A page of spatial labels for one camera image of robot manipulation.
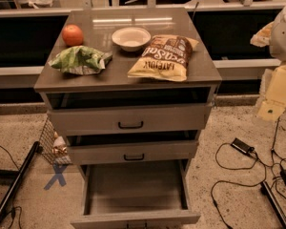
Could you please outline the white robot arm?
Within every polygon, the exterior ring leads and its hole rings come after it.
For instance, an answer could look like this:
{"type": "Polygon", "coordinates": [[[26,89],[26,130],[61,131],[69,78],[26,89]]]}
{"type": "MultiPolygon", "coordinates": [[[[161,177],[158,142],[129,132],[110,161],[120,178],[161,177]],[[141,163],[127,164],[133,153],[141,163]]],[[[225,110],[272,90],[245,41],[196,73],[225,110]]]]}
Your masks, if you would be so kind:
{"type": "Polygon", "coordinates": [[[266,121],[276,121],[286,109],[286,6],[276,17],[270,38],[270,54],[281,61],[261,102],[257,116],[266,121]]]}

